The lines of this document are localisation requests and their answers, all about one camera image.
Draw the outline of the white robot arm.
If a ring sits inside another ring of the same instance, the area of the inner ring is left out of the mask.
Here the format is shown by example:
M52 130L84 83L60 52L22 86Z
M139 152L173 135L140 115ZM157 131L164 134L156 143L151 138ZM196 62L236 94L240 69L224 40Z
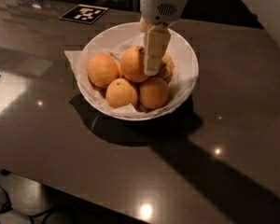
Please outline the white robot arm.
M140 0L139 30L144 33L144 73L155 76L171 35L168 28L177 22L188 0Z

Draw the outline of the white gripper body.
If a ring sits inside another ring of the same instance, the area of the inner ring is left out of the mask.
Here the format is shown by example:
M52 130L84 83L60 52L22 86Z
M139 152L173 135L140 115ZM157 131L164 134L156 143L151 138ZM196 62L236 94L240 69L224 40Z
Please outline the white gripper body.
M148 24L171 25L180 19L188 0L140 0L140 12Z

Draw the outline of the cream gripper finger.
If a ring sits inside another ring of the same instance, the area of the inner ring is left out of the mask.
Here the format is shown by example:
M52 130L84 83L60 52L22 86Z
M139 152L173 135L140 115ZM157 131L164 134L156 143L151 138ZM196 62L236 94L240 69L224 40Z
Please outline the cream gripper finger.
M167 27L163 25L152 26L144 36L144 73L147 76L158 74L161 59L167 50L171 35Z
M147 23L143 17L139 21L139 31L145 33L147 31Z

